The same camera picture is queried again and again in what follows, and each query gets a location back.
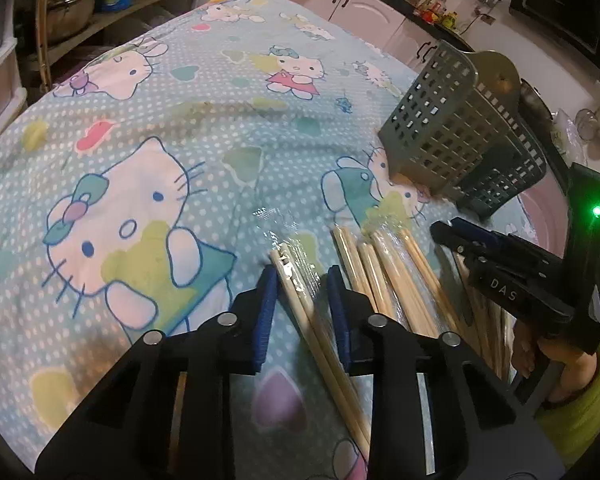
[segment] silver rivet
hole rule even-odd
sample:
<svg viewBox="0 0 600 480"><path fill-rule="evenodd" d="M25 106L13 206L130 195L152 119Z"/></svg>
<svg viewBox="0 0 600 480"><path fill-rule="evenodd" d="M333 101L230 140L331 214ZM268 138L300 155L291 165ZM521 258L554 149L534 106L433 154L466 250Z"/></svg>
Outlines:
<svg viewBox="0 0 600 480"><path fill-rule="evenodd" d="M386 325L386 318L382 314L372 314L366 321L369 325L375 326L376 328L382 328Z"/></svg>
<svg viewBox="0 0 600 480"><path fill-rule="evenodd" d="M151 330L142 336L142 341L147 345L157 345L160 341L162 341L162 332L158 330Z"/></svg>
<svg viewBox="0 0 600 480"><path fill-rule="evenodd" d="M455 332L443 333L442 341L448 344L449 346L458 346L462 342L460 336Z"/></svg>
<svg viewBox="0 0 600 480"><path fill-rule="evenodd" d="M218 316L218 323L222 326L234 325L236 321L238 321L238 316L236 316L233 312L223 312L220 314L220 316Z"/></svg>

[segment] hello kitty tablecloth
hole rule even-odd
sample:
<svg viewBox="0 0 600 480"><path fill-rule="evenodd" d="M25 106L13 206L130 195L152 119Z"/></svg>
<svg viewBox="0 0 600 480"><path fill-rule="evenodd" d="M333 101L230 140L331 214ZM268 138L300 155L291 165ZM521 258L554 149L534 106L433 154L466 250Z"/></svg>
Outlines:
<svg viewBox="0 0 600 480"><path fill-rule="evenodd" d="M448 265L428 227L455 207L389 183L376 136L414 76L292 2L227 0L19 117L0 137L0 432L24 463L139 335L195 330L253 288L276 230L327 269L330 225L387 207ZM491 227L533 237L517 200ZM262 373L232 396L239 480L365 477L280 304Z"/></svg>

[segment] pink dress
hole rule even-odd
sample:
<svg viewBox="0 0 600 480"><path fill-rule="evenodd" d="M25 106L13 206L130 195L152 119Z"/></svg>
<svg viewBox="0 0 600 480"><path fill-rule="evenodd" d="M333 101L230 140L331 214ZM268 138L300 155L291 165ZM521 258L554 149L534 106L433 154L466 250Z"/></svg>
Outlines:
<svg viewBox="0 0 600 480"><path fill-rule="evenodd" d="M275 73L269 79L267 79L269 83L280 83L281 85L288 86L289 88L293 88L294 90L300 90L302 92L309 92L311 95L320 95L318 91L315 89L314 83L296 83L293 81L293 76L287 72L286 70L281 70L280 72Z"/></svg>

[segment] gray basket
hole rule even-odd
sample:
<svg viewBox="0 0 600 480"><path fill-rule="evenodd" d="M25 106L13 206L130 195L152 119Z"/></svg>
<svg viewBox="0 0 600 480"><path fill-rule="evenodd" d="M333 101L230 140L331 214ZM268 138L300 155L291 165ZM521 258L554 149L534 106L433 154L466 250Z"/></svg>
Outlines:
<svg viewBox="0 0 600 480"><path fill-rule="evenodd" d="M380 129L389 174L489 217L546 171L518 117L519 99L520 77L506 56L441 42Z"/></svg>

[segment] human hand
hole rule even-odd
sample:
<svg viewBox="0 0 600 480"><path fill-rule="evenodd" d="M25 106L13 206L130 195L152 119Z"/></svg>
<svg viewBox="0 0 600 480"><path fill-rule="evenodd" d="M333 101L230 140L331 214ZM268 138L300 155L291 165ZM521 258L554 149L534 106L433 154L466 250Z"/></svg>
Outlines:
<svg viewBox="0 0 600 480"><path fill-rule="evenodd" d="M545 339L533 334L521 321L513 327L513 355L511 365L528 378L536 368L536 346L552 361L564 363L560 380L549 393L549 402L560 402L585 388L596 374L598 358L561 339Z"/></svg>

